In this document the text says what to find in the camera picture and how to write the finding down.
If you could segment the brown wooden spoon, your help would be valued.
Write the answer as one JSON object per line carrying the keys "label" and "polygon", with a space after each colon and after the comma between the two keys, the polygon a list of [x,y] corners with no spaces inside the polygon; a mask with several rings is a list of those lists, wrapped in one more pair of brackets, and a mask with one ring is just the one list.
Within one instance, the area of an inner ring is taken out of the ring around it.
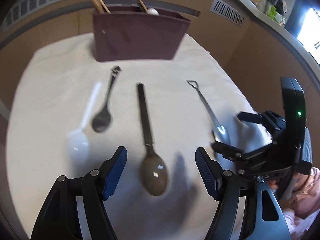
{"label": "brown wooden spoon", "polygon": [[91,2],[93,3],[95,9],[97,10],[97,12],[99,12],[99,14],[104,13],[103,6],[101,5],[99,0],[91,0]]}

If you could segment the white plastic spoon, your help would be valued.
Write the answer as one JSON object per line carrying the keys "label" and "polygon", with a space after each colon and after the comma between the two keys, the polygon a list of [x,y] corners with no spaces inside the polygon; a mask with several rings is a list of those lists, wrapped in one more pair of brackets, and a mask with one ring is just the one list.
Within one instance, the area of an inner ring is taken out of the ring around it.
{"label": "white plastic spoon", "polygon": [[90,143],[85,131],[102,85],[100,81],[94,84],[79,127],[67,134],[67,158],[74,166],[84,165],[89,157]]}

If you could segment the white cloth mat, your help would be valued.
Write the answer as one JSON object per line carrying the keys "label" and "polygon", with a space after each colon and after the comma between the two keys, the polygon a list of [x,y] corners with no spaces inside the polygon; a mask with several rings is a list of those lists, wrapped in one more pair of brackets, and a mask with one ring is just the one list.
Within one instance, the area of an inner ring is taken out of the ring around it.
{"label": "white cloth mat", "polygon": [[[114,195],[105,203],[119,239],[204,239],[217,202],[204,187],[195,151],[212,153],[212,123],[190,80],[198,82],[231,144],[246,151],[270,142],[259,125],[236,118],[252,107],[210,53],[186,36],[171,61],[119,61],[121,73],[109,103],[112,123],[104,133],[87,129],[87,163],[67,157],[67,136],[81,121],[91,90],[102,83],[94,110],[102,106],[114,62],[93,56],[93,36],[81,35],[38,50],[18,84],[11,109],[6,155],[10,193],[30,235],[40,208],[59,175],[85,175],[119,146],[128,158]],[[169,175],[165,193],[151,196],[139,178],[145,155],[136,85],[145,87],[154,148]]]}

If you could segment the green plastic bag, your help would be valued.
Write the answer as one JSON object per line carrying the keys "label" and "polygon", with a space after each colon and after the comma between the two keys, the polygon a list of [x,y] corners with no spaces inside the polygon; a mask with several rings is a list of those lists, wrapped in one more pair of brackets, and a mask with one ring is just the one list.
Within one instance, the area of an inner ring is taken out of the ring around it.
{"label": "green plastic bag", "polygon": [[265,15],[278,24],[281,24],[281,22],[283,21],[283,16],[276,11],[276,7],[273,5],[268,5],[266,7]]}

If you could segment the small grey ventilation grille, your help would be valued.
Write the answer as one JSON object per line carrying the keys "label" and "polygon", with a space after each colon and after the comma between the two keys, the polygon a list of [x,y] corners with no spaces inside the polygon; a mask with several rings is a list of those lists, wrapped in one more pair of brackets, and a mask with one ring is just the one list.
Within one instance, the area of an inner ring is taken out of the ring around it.
{"label": "small grey ventilation grille", "polygon": [[223,0],[213,0],[210,12],[217,14],[233,24],[241,27],[245,18],[236,9],[231,7]]}

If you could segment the white round spoon in holder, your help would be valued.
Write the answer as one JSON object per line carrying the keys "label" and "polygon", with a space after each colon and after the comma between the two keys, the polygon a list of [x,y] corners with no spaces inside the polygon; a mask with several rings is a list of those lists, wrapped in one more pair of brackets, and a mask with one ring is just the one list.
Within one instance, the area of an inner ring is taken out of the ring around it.
{"label": "white round spoon in holder", "polygon": [[146,13],[149,15],[159,15],[159,12],[155,8],[148,8]]}

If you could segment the maroon utensil holder box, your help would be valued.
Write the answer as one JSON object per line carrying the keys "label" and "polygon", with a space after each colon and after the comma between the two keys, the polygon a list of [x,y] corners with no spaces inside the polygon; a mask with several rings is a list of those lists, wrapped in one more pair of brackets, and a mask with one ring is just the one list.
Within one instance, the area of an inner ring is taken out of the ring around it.
{"label": "maroon utensil holder box", "polygon": [[139,7],[112,6],[110,13],[93,13],[95,59],[171,60],[191,20],[177,12],[158,9],[158,15]]}

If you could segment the black-handled brown spoon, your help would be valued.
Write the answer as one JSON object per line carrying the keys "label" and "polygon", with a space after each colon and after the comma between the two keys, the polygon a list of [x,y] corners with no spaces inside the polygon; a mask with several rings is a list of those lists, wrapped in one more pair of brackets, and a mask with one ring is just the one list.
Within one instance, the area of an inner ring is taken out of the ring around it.
{"label": "black-handled brown spoon", "polygon": [[163,159],[153,149],[153,138],[150,127],[148,107],[144,85],[137,84],[137,93],[140,110],[140,122],[142,126],[144,146],[146,154],[140,166],[140,178],[144,189],[152,196],[160,196],[167,189],[168,172]]}

